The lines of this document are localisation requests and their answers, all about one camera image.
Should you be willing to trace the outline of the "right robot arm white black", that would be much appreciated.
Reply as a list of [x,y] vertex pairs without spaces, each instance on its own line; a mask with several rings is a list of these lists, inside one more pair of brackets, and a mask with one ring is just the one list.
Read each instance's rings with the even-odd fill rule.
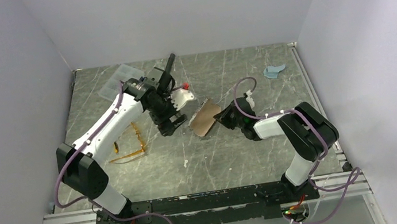
[[245,97],[229,104],[214,119],[228,129],[239,128],[250,140],[260,141],[284,135],[295,150],[295,156],[282,175],[282,194],[295,201],[304,193],[304,184],[317,165],[339,139],[336,127],[307,102],[293,109],[257,117]]

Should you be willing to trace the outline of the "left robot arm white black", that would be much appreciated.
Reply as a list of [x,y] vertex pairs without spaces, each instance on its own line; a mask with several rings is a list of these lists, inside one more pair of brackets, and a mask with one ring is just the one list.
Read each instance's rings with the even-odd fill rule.
[[113,150],[123,131],[148,112],[162,136],[171,136],[185,122],[181,109],[195,94],[185,87],[172,88],[168,73],[159,78],[134,78],[120,84],[120,92],[111,106],[72,145],[61,144],[56,157],[59,176],[55,188],[66,184],[94,204],[109,212],[115,224],[129,224],[132,220],[131,201],[113,188],[101,166]]

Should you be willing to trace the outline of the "printed glasses pouch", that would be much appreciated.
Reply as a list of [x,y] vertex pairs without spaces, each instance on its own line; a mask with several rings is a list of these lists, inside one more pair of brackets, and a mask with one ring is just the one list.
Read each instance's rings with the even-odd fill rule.
[[218,104],[214,103],[211,98],[207,98],[188,123],[190,130],[199,137],[205,137],[216,122],[214,116],[221,111]]

